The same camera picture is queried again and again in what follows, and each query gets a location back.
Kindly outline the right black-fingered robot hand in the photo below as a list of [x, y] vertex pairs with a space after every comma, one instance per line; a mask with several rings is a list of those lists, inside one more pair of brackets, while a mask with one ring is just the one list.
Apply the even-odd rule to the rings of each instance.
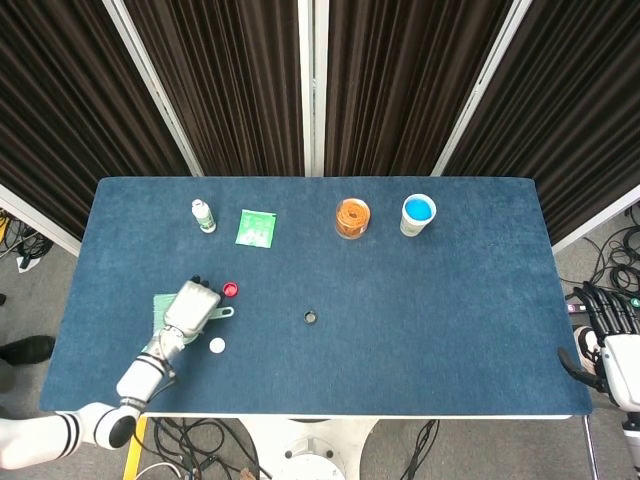
[[573, 289], [586, 307], [598, 345], [594, 371], [578, 366], [562, 347], [564, 370], [578, 382], [605, 393], [628, 413], [639, 411], [639, 319], [621, 295], [590, 282]]

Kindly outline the left black-fingered robot hand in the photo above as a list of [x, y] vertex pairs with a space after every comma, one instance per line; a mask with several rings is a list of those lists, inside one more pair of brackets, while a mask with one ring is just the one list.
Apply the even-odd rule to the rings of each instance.
[[186, 281], [163, 314], [164, 327], [177, 329], [185, 338], [199, 335], [221, 296], [206, 280], [195, 275]]

